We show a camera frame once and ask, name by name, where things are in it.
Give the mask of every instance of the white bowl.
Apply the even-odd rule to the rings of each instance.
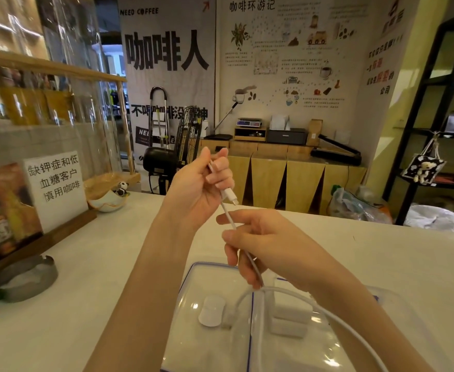
[[[97,200],[88,200],[89,206],[104,213],[120,209],[127,202],[127,197],[120,197],[111,190]]]

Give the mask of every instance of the electric fan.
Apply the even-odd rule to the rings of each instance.
[[[196,158],[202,123],[203,114],[199,107],[186,107],[177,130],[174,150],[152,146],[146,150],[143,157],[143,168],[149,173],[149,182],[151,182],[151,176],[158,176],[160,194],[167,193],[166,181],[172,182],[177,171]],[[151,128],[149,133],[151,143],[153,140]]]

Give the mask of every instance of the panda figurine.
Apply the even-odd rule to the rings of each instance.
[[[120,197],[125,197],[128,195],[127,193],[127,188],[129,187],[129,184],[121,181],[118,183],[117,189],[115,189],[113,192]]]

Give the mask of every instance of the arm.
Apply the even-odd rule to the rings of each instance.
[[[217,210],[219,189],[233,187],[226,156],[213,157],[210,174],[205,149],[176,174],[85,372],[159,371],[194,235]]]
[[[367,288],[327,251],[274,210],[238,210],[230,213],[237,231],[224,231],[230,265],[255,289],[260,283],[242,252],[258,257],[260,271],[267,268],[295,287],[310,292],[317,302],[354,328],[378,353],[389,372],[433,372],[433,369],[394,325]],[[225,215],[217,218],[228,224]],[[368,350],[342,326],[330,322],[358,372],[379,372]]]

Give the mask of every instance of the digital scale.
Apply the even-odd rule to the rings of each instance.
[[[236,125],[244,128],[261,128],[261,118],[240,118]]]

